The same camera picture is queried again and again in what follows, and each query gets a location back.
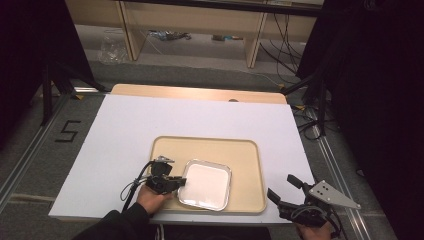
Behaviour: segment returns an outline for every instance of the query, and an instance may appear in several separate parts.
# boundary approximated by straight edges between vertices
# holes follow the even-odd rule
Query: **person's hand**
[[[157,212],[165,200],[171,199],[172,193],[165,195],[157,194],[151,188],[146,185],[142,185],[138,192],[137,202],[146,209],[146,212],[150,215]]]
[[[295,223],[297,233],[304,240],[330,240],[331,239],[331,224],[326,222],[321,228],[307,227],[302,224]]]

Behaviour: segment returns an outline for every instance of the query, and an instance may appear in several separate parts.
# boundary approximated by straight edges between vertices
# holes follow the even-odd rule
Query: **white tabletop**
[[[107,95],[49,216],[98,219],[121,210],[122,189],[140,173],[160,136],[246,139],[259,149],[265,191],[301,204],[304,194],[286,181],[293,174],[313,182],[290,106]],[[156,223],[278,224],[268,200],[258,215],[220,212],[155,214]]]

